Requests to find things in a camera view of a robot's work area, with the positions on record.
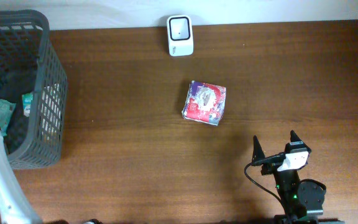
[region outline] brown wooden surface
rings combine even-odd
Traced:
[[[69,94],[61,161],[16,171],[45,221],[204,223],[282,214],[243,174],[294,129],[301,179],[328,187],[323,218],[358,223],[358,21],[194,27],[189,57],[164,28],[51,33]],[[181,117],[191,80],[227,87],[218,127]],[[274,190],[272,176],[250,174]]]

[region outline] white wall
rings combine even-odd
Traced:
[[[193,25],[358,19],[358,0],[0,0],[0,10],[36,9],[51,29],[164,26],[187,14]]]

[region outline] white surface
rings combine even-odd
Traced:
[[[277,168],[277,171],[281,172],[290,169],[299,169],[306,164],[308,156],[308,151],[285,154],[285,160],[283,164]]]
[[[0,0],[0,10],[35,9],[51,29],[165,26],[189,15],[193,25],[358,19],[358,0]]]
[[[0,216],[2,223],[42,223],[17,183],[7,160],[0,131]]]
[[[167,19],[166,26],[169,54],[174,57],[191,55],[194,50],[194,42],[190,17],[184,15],[170,16]],[[178,37],[187,37],[188,39],[182,40],[178,39]]]

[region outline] plastic bin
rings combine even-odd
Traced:
[[[32,93],[29,117],[22,95]],[[67,76],[34,10],[0,12],[0,99],[16,103],[4,143],[13,169],[55,164],[62,151]]]

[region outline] black cable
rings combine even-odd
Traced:
[[[280,199],[275,193],[273,193],[273,192],[267,190],[264,186],[258,184],[256,181],[254,181],[254,180],[247,174],[247,169],[248,169],[248,167],[250,167],[251,165],[252,165],[252,163],[250,162],[250,163],[248,163],[248,164],[246,165],[246,167],[244,168],[244,174],[246,175],[246,177],[247,177],[252,183],[254,183],[256,186],[260,187],[262,190],[266,191],[267,193],[273,195],[273,197],[275,197],[275,198],[278,200],[278,202],[280,202],[281,206],[283,207],[284,213],[285,213],[285,215],[287,216],[287,220],[289,221],[289,223],[292,223],[292,221],[290,220],[290,216],[288,215],[288,213],[287,213],[287,211],[286,211],[286,209],[285,209],[285,207],[284,207],[284,204],[283,204],[283,202],[281,201],[281,199]]]

